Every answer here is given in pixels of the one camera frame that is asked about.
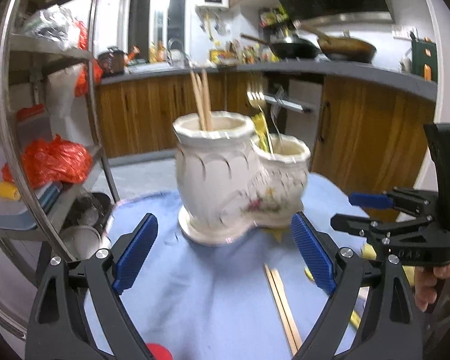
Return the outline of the person's right hand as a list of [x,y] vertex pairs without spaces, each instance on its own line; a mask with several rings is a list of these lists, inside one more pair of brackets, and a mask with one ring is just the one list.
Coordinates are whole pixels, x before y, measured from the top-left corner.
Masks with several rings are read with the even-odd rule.
[[438,297],[438,281],[450,279],[450,264],[444,267],[434,267],[431,271],[425,267],[415,269],[415,303],[421,311],[426,311]]

